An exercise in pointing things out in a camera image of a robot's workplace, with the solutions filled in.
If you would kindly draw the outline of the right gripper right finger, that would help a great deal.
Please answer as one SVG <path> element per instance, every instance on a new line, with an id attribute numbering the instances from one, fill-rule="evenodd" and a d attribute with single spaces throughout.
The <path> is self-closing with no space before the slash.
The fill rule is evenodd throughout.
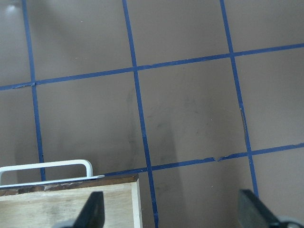
<path id="1" fill-rule="evenodd" d="M 302 228 L 303 223 L 294 218 L 277 217 L 251 191 L 238 192 L 238 222 L 242 228 Z"/>

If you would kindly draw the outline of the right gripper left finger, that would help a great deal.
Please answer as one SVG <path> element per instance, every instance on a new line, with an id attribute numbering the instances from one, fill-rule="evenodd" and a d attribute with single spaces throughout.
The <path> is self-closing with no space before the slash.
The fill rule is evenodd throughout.
<path id="1" fill-rule="evenodd" d="M 54 228 L 103 228 L 105 224 L 104 194 L 94 191 L 75 220 L 56 223 Z"/>

